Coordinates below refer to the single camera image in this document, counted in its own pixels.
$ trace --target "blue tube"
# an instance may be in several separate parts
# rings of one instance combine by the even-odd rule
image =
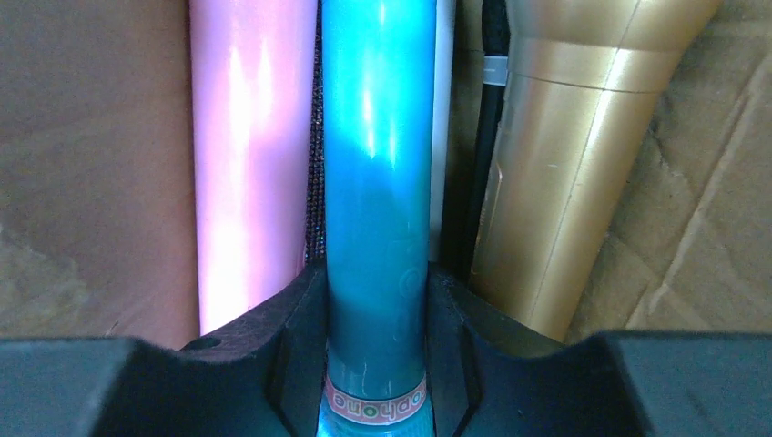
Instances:
[[[433,0],[322,4],[327,390],[355,400],[424,379],[435,13]]]

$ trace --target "brown cardboard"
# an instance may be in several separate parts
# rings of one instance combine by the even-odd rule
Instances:
[[[461,0],[456,18],[462,122],[451,123],[443,259],[463,226],[449,208],[469,196],[481,4]],[[772,1],[726,0],[660,99],[569,342],[607,329],[772,331],[770,58]]]
[[[0,3],[0,336],[198,335],[187,12]]]

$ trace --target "gold tube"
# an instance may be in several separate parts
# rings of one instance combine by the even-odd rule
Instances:
[[[563,340],[659,94],[721,0],[507,0],[472,289]]]

